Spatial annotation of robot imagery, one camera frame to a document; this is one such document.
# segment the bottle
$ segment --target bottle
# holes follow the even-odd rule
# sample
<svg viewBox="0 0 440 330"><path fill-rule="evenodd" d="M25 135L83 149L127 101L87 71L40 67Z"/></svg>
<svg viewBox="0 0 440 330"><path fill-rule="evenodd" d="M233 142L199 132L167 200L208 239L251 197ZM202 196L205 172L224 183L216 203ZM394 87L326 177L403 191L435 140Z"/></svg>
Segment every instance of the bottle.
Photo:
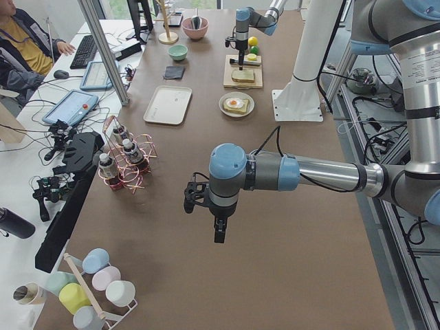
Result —
<svg viewBox="0 0 440 330"><path fill-rule="evenodd" d="M119 170L112 157L106 153L101 153L99 155L99 168L111 189L117 190L123 187L124 183L119 178Z"/></svg>
<svg viewBox="0 0 440 330"><path fill-rule="evenodd" d="M21 239L31 237L35 232L34 225L7 208L0 208L0 229Z"/></svg>
<svg viewBox="0 0 440 330"><path fill-rule="evenodd" d="M122 141L125 139L131 140L130 133L128 129L123 126L116 124L116 127L113 129L112 135L115 137L116 143L122 146Z"/></svg>
<svg viewBox="0 0 440 330"><path fill-rule="evenodd" d="M122 145L124 146L123 151L127 162L136 165L140 173L146 172L149 169L149 162L144 157L144 154L141 152L136 142L125 139L122 141Z"/></svg>

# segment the person's hand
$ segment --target person's hand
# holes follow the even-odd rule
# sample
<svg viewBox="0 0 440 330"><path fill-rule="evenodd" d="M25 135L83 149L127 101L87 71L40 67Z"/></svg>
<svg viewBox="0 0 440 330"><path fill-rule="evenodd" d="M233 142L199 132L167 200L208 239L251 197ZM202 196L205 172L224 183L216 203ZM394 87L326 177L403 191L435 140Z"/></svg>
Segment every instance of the person's hand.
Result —
<svg viewBox="0 0 440 330"><path fill-rule="evenodd" d="M65 43L64 41L57 42L56 46L60 54L64 55L72 55L76 49L74 46L70 45L69 43Z"/></svg>

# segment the green bowl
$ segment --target green bowl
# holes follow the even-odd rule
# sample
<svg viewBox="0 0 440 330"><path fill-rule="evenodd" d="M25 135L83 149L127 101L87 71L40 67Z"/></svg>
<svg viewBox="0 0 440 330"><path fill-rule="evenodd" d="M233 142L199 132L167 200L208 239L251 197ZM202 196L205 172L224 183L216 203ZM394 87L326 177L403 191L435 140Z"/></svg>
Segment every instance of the green bowl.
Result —
<svg viewBox="0 0 440 330"><path fill-rule="evenodd" d="M168 54L174 61L182 61L185 59L186 54L188 53L188 48L183 45L174 45L169 47Z"/></svg>

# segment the table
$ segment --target table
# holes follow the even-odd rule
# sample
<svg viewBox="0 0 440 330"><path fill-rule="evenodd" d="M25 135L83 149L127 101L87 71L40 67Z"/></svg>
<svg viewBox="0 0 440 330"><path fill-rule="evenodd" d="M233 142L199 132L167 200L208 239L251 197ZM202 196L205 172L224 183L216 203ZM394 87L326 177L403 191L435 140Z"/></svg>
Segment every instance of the table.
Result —
<svg viewBox="0 0 440 330"><path fill-rule="evenodd" d="M184 13L186 17L193 12ZM241 119L220 112L224 47L234 12L200 10L207 35L191 41L175 30L188 56L174 63L158 36L148 41L119 120L135 135L152 135L159 155L146 188L111 191L95 178L67 251L77 257L104 248L122 279L137 289L139 305L123 329L393 329L354 195L300 186L294 192L242 191L229 218L224 245L213 243L213 217L183 210L194 171L208 172L211 150L233 142L258 148L277 125L271 92L290 81L302 32L298 12L286 11L273 37L251 31L263 56L262 90L246 91L255 110ZM167 65L185 65L182 81L163 80ZM192 99L179 126L142 120L158 85L190 87ZM284 122L284 152L342 161L332 118ZM271 141L267 149L275 150ZM72 329L70 315L49 297L35 329Z"/></svg>
<svg viewBox="0 0 440 330"><path fill-rule="evenodd" d="M129 20L108 20L102 22L102 27L109 42L116 44L116 38L123 38L129 33L129 29L133 28L133 24ZM78 45L84 34L88 34L87 24L84 24L77 35L73 38L71 43ZM122 61L120 61L120 71L124 72L124 67L128 64L137 67L142 53L134 54ZM57 69L64 69L68 71L71 76L82 76L84 69L70 70L69 66L73 56L62 55L56 62L54 68L46 76L45 81L53 80L53 73ZM79 89L80 78L72 78L67 80L56 80L50 84L40 86L37 92L32 96L31 100L49 100L58 102L70 89ZM100 106L102 110L100 113L93 113L96 115L94 120L103 120L107 115L117 115L121 108L121 104L116 96L116 93L111 91L99 92L97 95L102 97ZM52 108L52 104L47 102L30 102L18 115L17 119L27 129L37 132L29 133L32 138L41 138L42 133L47 132L47 126L43 126L40 122L41 118ZM94 124L87 122L90 128L85 128L85 131L95 129L98 132L102 130L101 124ZM9 149L19 149L31 142L30 137L25 137L20 144L5 144L0 142L0 151ZM45 145L53 145L53 140L43 140ZM6 207L11 211L22 216L36 226L36 232L28 239L19 239L15 236L0 239L0 247L2 254L0 256L0 305L3 308L0 311L0 329L16 330L22 329L23 323L26 320L36 320L43 308L42 305L24 306L19 305L13 301L12 294L14 290L28 282L35 282L44 286L49 274L35 269L34 257L39 250L46 234L46 230L51 221L43 223L39 217L39 205L35 199L32 198L32 189L30 187L30 180L33 176L48 177L52 176L52 168L61 163L61 158L58 157L48 166L44 166L38 158L38 152L43 148L38 143L33 143L23 151L0 153L0 178L1 187L0 207ZM53 219L56 212L62 207L63 203L45 203L51 219Z"/></svg>

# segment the bread slice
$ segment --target bread slice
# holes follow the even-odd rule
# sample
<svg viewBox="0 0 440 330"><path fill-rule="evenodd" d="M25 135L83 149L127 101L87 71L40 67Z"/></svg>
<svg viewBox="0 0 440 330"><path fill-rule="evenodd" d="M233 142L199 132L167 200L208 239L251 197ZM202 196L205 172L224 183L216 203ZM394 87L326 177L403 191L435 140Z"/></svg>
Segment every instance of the bread slice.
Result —
<svg viewBox="0 0 440 330"><path fill-rule="evenodd" d="M236 83L255 83L255 73L252 69L233 70L232 80Z"/></svg>
<svg viewBox="0 0 440 330"><path fill-rule="evenodd" d="M249 100L247 98L243 99L243 106L241 108L229 107L227 104L228 100L229 100L229 98L227 98L226 100L223 101L223 109L226 112L236 113L238 115L245 115L248 112Z"/></svg>

